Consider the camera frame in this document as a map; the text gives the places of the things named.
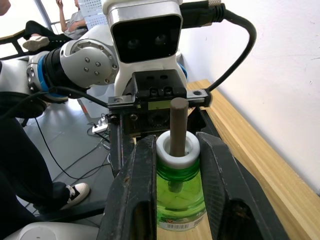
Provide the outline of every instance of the wooden board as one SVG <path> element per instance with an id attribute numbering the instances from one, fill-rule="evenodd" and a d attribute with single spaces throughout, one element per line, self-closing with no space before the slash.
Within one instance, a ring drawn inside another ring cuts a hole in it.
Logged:
<path id="1" fill-rule="evenodd" d="M 203 89 L 207 80 L 191 82 Z M 320 240 L 320 197 L 292 170 L 241 114 L 217 90 L 206 109 L 222 140 L 258 180 L 290 239 Z M 158 229 L 159 240 L 211 240 L 208 219 L 185 232 Z"/>

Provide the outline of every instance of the green liquid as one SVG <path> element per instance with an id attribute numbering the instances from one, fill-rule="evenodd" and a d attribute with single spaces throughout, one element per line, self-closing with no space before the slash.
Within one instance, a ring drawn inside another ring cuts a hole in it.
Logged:
<path id="1" fill-rule="evenodd" d="M 157 174 L 157 224 L 159 227 L 184 231 L 195 227 L 206 213 L 199 165 L 192 179 L 173 182 Z"/>

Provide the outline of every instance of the sneaker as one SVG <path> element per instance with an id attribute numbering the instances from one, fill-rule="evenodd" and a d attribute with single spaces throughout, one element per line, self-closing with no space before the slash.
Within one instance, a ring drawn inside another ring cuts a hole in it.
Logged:
<path id="1" fill-rule="evenodd" d="M 88 196 L 90 192 L 90 187 L 86 183 L 78 183 L 74 186 L 66 186 L 66 188 L 69 189 L 70 196 L 67 204 L 64 205 L 61 209 L 68 209 L 74 205 L 79 204 Z"/>
<path id="2" fill-rule="evenodd" d="M 22 44 L 22 47 L 29 51 L 36 51 L 50 43 L 46 36 L 31 36 L 29 40 Z"/>

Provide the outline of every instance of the person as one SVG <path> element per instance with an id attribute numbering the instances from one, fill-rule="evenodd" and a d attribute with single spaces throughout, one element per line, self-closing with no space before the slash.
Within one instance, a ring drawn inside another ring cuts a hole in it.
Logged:
<path id="1" fill-rule="evenodd" d="M 56 4 L 59 7 L 60 24 L 63 33 L 57 35 L 35 21 L 28 21 L 25 25 L 23 36 L 26 42 L 22 44 L 25 49 L 31 52 L 52 51 L 70 40 L 79 39 L 88 31 L 86 21 L 79 8 L 78 0 L 74 0 L 78 11 L 72 14 L 67 23 L 62 0 L 56 0 Z"/>
<path id="2" fill-rule="evenodd" d="M 9 8 L 9 0 L 0 0 L 0 16 Z M 40 222 L 16 195 L 41 214 L 70 208 L 88 196 L 86 183 L 52 182 L 44 158 L 15 118 L 0 121 L 0 143 L 0 240 Z"/>

